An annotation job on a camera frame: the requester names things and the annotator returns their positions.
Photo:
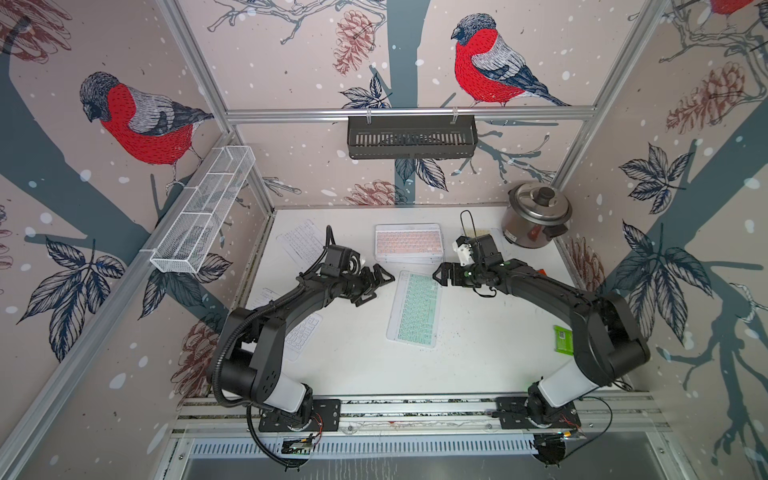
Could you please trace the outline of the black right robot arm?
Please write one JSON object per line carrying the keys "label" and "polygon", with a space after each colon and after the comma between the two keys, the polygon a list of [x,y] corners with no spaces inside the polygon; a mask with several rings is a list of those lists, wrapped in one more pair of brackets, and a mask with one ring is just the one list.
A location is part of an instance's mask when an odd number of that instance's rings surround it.
{"label": "black right robot arm", "polygon": [[647,340],[628,302],[615,292],[597,294],[555,280],[519,259],[505,260],[492,236],[460,236],[457,262],[443,262],[432,279],[443,287],[478,292],[487,287],[526,300],[570,327],[573,359],[528,389],[528,419],[540,428],[559,420],[572,403],[646,364]]}

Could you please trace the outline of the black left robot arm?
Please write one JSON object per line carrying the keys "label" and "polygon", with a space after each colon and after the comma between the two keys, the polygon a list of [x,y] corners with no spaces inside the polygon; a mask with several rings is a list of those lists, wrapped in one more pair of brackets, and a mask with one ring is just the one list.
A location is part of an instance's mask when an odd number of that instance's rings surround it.
{"label": "black left robot arm", "polygon": [[394,281],[380,265],[364,266],[358,252],[332,244],[297,276],[297,286],[288,293],[252,310],[234,310],[206,370],[218,404],[257,407],[291,429],[309,425],[314,416],[311,387],[282,373],[286,336],[334,300],[359,307]]}

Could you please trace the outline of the green keyboard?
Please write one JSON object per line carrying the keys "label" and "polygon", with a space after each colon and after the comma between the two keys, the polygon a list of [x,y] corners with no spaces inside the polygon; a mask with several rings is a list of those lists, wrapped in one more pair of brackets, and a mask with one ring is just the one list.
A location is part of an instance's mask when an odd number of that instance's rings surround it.
{"label": "green keyboard", "polygon": [[424,273],[402,270],[386,330],[386,338],[432,349],[437,343],[441,287]]}

